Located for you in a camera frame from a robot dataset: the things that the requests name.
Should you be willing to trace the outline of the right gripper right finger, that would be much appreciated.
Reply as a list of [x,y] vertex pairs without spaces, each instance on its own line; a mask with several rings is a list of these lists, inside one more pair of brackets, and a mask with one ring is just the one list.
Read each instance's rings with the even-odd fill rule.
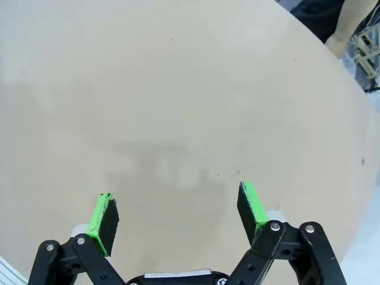
[[289,262],[298,285],[347,285],[322,226],[298,228],[270,219],[253,184],[239,185],[237,209],[250,248],[228,278],[228,285],[261,285],[275,260]]

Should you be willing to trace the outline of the pale wooden frame rack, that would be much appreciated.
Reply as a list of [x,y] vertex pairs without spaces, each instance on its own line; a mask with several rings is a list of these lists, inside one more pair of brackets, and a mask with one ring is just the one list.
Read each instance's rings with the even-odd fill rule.
[[364,28],[351,40],[353,60],[361,66],[369,80],[380,76],[380,23]]

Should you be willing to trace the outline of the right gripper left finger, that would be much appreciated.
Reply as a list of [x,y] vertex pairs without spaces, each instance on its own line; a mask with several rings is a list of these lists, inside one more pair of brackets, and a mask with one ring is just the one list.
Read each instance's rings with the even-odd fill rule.
[[93,285],[125,285],[107,257],[111,255],[119,214],[116,200],[102,193],[84,233],[60,244],[45,240],[36,252],[28,285],[74,285],[86,273]]

